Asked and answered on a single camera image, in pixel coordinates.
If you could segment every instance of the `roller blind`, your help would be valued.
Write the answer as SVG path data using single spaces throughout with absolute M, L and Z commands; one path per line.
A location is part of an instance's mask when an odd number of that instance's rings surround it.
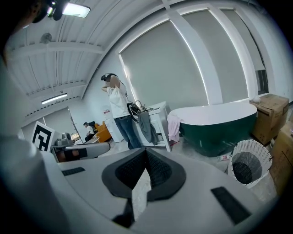
M 223 103 L 248 97 L 243 68 L 229 36 L 209 11 L 183 16 L 203 40 L 219 77 Z
M 45 124 L 43 118 L 37 120 L 38 122 Z M 24 126 L 22 128 L 23 136 L 27 141 L 31 141 L 33 135 L 33 128 L 35 127 L 36 121 Z
M 250 53 L 253 65 L 255 67 L 255 71 L 264 70 L 265 67 L 260 58 L 259 50 L 242 19 L 237 15 L 235 11 L 232 10 L 222 10 L 222 12 L 229 18 L 229 20 L 234 24 L 237 31 L 241 35 L 244 40 L 246 47 Z
M 59 133 L 75 133 L 67 108 L 44 116 L 46 125 Z
M 171 110 L 208 105 L 193 56 L 171 22 L 145 33 L 121 57 L 143 105 L 166 101 Z

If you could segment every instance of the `pink towel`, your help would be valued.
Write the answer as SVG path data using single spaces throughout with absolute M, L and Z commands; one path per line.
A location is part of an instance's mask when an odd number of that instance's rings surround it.
M 169 141 L 179 142 L 179 127 L 181 119 L 174 115 L 168 115 Z

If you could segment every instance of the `white bathtub rim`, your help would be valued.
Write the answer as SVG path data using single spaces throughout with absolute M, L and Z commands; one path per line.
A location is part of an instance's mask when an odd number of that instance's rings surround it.
M 172 110 L 181 123 L 206 126 L 239 120 L 257 112 L 257 108 L 246 102 L 230 102 L 211 106 L 193 106 Z

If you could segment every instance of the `blue jeans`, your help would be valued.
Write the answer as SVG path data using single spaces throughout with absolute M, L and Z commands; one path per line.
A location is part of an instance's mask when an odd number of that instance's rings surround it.
M 115 118 L 115 123 L 121 132 L 121 135 L 124 137 L 125 141 L 128 143 L 129 149 L 140 148 L 141 143 L 139 142 L 132 125 L 131 117 L 124 116 L 120 118 Z

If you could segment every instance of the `gray cloth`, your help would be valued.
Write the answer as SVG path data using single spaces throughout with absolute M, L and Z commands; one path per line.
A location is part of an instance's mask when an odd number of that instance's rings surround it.
M 154 145 L 156 145 L 158 142 L 157 133 L 156 129 L 150 122 L 148 112 L 142 112 L 138 115 L 138 123 L 146 140 L 149 143 L 153 143 Z

